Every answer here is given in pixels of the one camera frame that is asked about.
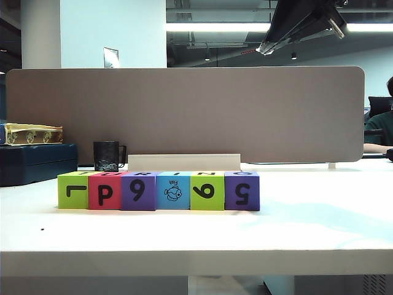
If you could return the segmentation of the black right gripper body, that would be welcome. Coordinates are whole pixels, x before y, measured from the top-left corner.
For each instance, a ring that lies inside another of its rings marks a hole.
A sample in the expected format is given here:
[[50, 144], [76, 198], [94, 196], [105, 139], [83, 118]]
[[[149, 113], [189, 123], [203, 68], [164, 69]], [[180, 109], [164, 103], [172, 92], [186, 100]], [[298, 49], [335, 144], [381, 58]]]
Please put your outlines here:
[[346, 21], [338, 9], [343, 8], [348, 1], [319, 1], [318, 12], [320, 14], [318, 25], [323, 33], [334, 34], [339, 39], [345, 37]]

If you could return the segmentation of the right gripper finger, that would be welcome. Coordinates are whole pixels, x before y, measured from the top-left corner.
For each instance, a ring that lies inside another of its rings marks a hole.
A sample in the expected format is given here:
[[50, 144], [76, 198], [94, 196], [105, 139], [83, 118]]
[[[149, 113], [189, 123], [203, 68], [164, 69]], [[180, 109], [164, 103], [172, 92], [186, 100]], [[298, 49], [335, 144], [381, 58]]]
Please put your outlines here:
[[281, 47], [321, 33], [321, 27], [318, 25], [319, 17], [319, 12], [300, 15], [275, 12], [270, 29], [259, 45], [259, 53], [270, 55]]
[[270, 28], [257, 50], [277, 50], [321, 31], [319, 1], [278, 1]]

